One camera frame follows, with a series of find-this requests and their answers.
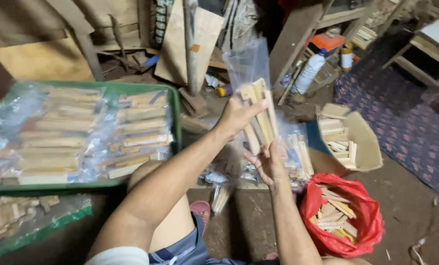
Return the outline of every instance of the patterned rug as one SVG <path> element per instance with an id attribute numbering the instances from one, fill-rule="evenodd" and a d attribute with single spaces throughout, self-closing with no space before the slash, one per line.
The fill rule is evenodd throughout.
<path id="1" fill-rule="evenodd" d="M 427 88 L 398 65 L 381 69 L 408 37 L 379 41 L 368 57 L 339 78 L 334 103 L 358 111 L 381 150 L 439 193 L 439 115 L 422 100 L 428 98 Z M 411 61 L 408 53 L 405 57 Z"/>

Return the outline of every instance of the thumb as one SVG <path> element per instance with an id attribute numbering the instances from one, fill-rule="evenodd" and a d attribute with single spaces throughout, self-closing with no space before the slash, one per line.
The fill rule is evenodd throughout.
<path id="1" fill-rule="evenodd" d="M 259 114 L 260 112 L 263 112 L 264 110 L 266 110 L 268 107 L 267 101 L 265 99 L 260 100 L 259 102 L 256 102 L 254 104 L 252 104 L 252 106 L 248 107 L 246 109 L 246 116 L 248 118 L 252 118 L 254 116 L 256 116 L 257 114 Z"/>
<path id="2" fill-rule="evenodd" d="M 269 146 L 269 152 L 270 152 L 270 160 L 272 161 L 273 164 L 278 164 L 281 161 L 281 156 L 278 153 L 278 145 L 277 145 L 277 139 L 273 140 L 270 143 Z"/>

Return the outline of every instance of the white shirt sleeve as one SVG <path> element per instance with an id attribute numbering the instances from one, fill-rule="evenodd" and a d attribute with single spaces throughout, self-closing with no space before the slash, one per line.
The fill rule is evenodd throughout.
<path id="1" fill-rule="evenodd" d="M 100 252 L 85 265 L 149 265 L 149 257 L 140 248 L 117 247 Z"/>

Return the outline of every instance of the open cardboard box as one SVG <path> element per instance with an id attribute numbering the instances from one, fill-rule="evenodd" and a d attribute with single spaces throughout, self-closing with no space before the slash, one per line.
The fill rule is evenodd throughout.
<path id="1" fill-rule="evenodd" d="M 331 149 L 323 141 L 319 129 L 318 120 L 322 113 L 345 116 L 344 125 L 349 128 L 349 141 L 357 143 L 357 154 L 355 163 L 356 169 L 347 169 L 331 153 Z M 334 173 L 345 176 L 353 172 L 367 172 L 383 166 L 380 146 L 375 133 L 362 116 L 350 111 L 350 108 L 337 105 L 326 104 L 321 112 L 316 115 L 317 120 L 307 124 L 308 146 L 311 163 L 316 173 Z"/>

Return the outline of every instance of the pink slipper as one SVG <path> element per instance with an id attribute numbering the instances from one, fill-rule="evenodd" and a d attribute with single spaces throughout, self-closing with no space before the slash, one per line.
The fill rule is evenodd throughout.
<path id="1" fill-rule="evenodd" d="M 267 254 L 267 256 L 265 256 L 264 260 L 275 260 L 276 258 L 278 258 L 278 254 L 273 252 L 273 253 Z"/>
<path id="2" fill-rule="evenodd" d="M 203 227 L 203 234 L 205 233 L 206 226 L 208 225 L 208 222 L 210 220 L 210 204 L 208 202 L 205 202 L 204 200 L 198 200 L 190 204 L 190 211 L 192 211 L 194 214 L 198 215 L 198 217 L 203 221 L 204 227 Z"/>

